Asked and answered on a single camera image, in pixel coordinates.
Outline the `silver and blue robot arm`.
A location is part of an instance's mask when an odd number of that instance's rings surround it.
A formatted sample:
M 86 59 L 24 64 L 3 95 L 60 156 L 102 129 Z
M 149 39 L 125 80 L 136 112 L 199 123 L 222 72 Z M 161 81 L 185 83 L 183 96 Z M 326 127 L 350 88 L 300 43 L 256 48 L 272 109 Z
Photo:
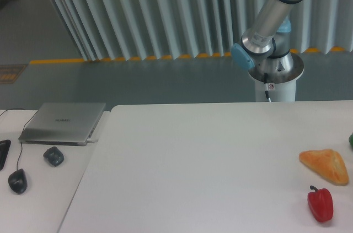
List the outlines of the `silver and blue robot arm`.
M 267 0 L 254 24 L 231 48 L 235 63 L 246 71 L 253 69 L 275 51 L 274 36 L 289 15 L 292 7 L 302 0 Z

